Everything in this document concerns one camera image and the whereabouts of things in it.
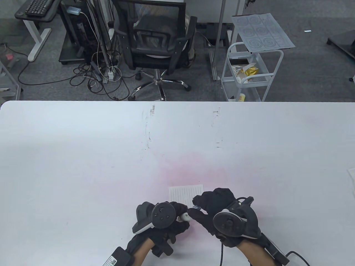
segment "qr code label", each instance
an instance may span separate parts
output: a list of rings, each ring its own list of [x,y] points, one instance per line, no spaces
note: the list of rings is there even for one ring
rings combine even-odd
[[[115,266],[117,260],[110,256],[103,266]]]

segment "power strip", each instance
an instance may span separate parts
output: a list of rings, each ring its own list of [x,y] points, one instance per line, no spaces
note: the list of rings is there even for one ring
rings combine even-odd
[[[115,73],[113,71],[108,72],[109,75],[109,81],[114,81],[115,80]]]

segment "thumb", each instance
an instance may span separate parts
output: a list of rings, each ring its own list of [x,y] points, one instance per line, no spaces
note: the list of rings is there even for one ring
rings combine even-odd
[[[200,210],[193,209],[193,208],[188,209],[187,213],[192,219],[200,223],[210,234],[212,235],[215,234],[215,228],[213,226],[212,216],[208,214],[204,214]]]
[[[187,210],[188,215],[194,219],[196,222],[204,225],[206,219],[207,219],[207,215],[204,214],[203,212],[201,212],[200,210],[194,209],[194,208],[190,208]]]

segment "vr controller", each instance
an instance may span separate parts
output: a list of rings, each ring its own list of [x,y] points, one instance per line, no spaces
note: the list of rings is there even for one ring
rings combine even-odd
[[[258,218],[250,207],[253,201],[254,198],[251,196],[236,199],[214,216],[214,227],[228,237],[249,238],[252,242],[264,247],[278,265],[286,265],[289,259],[258,227]],[[164,229],[176,220],[175,209],[168,202],[156,205],[144,202],[138,205],[136,215],[137,222],[132,228],[134,234],[140,234],[149,228]],[[190,221],[191,217],[187,213],[184,213],[177,220],[180,222]]]
[[[213,218],[214,227],[228,237],[245,237],[264,247],[278,265],[286,265],[289,259],[268,239],[258,227],[258,218],[250,207],[253,197],[236,199]]]

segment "paper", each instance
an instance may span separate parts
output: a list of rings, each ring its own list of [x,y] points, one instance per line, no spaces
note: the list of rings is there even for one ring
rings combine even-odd
[[[249,52],[295,47],[270,13],[236,16],[232,22]]]
[[[203,185],[184,185],[179,187],[169,187],[169,201],[176,201],[193,206],[192,199],[197,195],[202,195]]]

